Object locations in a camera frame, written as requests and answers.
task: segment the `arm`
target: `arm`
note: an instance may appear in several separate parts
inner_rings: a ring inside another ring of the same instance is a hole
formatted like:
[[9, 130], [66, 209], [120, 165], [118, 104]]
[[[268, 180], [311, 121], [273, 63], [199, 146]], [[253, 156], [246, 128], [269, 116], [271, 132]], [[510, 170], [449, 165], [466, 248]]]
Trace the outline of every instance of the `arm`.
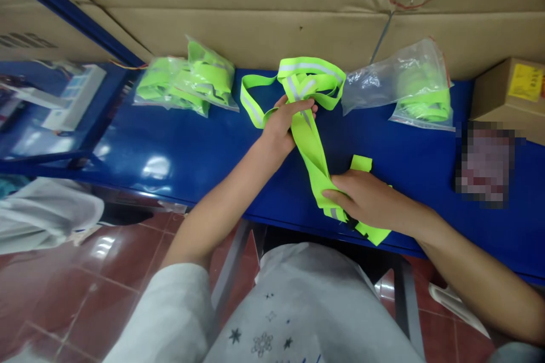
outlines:
[[545, 345], [545, 301], [505, 265], [471, 243], [435, 211], [365, 172], [333, 176], [323, 192], [353, 218], [415, 238], [445, 281], [491, 327], [519, 341]]
[[291, 120], [299, 111], [317, 106], [313, 99], [286, 104], [272, 114], [262, 136], [254, 143], [231, 173], [210, 191], [189, 213], [174, 237], [161, 265], [182, 262], [208, 269], [214, 249], [229, 235], [244, 211], [278, 170], [295, 147], [289, 133]]

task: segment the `cardboard box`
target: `cardboard box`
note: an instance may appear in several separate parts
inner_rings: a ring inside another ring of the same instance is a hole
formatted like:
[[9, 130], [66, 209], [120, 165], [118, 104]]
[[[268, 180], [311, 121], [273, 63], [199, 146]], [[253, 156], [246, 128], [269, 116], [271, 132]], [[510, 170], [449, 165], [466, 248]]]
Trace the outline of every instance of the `cardboard box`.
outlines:
[[36, 0], [0, 0], [0, 60], [104, 61], [111, 55]]
[[510, 56], [545, 63], [545, 0], [71, 0], [141, 59], [185, 56], [189, 34], [240, 68], [317, 56], [350, 71], [433, 36], [451, 78]]
[[509, 58], [475, 81], [470, 118], [545, 145], [545, 65]]

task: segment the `white shirt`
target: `white shirt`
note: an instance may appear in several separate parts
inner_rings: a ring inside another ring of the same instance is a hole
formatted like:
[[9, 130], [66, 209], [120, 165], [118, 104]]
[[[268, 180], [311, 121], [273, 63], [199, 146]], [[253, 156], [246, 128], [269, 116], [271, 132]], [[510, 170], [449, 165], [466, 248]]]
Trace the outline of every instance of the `white shirt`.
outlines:
[[359, 265], [333, 249], [275, 248], [256, 282], [212, 339], [207, 271], [160, 270], [104, 363], [423, 362]]

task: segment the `person's left hand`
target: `person's left hand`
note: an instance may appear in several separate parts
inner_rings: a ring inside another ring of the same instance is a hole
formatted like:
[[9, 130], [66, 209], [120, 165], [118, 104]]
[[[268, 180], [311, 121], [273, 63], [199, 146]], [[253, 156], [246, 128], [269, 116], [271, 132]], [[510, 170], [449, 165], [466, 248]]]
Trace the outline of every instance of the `person's left hand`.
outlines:
[[278, 110], [274, 112], [267, 121], [262, 137], [271, 143], [274, 149], [279, 153], [288, 155], [295, 147], [294, 138], [290, 133], [291, 120], [296, 113], [312, 109], [312, 116], [316, 118], [318, 105], [314, 99], [288, 103], [288, 96], [284, 95], [278, 100], [274, 107]]

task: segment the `plastic bag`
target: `plastic bag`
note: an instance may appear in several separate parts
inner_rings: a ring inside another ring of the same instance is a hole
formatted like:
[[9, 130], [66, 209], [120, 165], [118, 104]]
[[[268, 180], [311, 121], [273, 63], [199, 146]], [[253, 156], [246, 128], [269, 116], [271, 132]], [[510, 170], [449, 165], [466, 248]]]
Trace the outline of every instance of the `plastic bag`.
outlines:
[[397, 51], [391, 57], [346, 75], [342, 113], [379, 107], [449, 88], [443, 54], [431, 38]]
[[231, 95], [234, 65], [195, 39], [186, 38], [189, 41], [189, 71], [182, 70], [176, 75], [174, 87], [213, 105], [238, 112], [240, 109]]
[[452, 126], [450, 90], [400, 100], [389, 120], [424, 129], [456, 131]]
[[188, 109], [207, 118], [210, 104], [173, 86], [180, 72], [189, 72], [183, 58], [160, 57], [152, 60], [136, 89], [133, 105], [162, 106], [165, 109]]

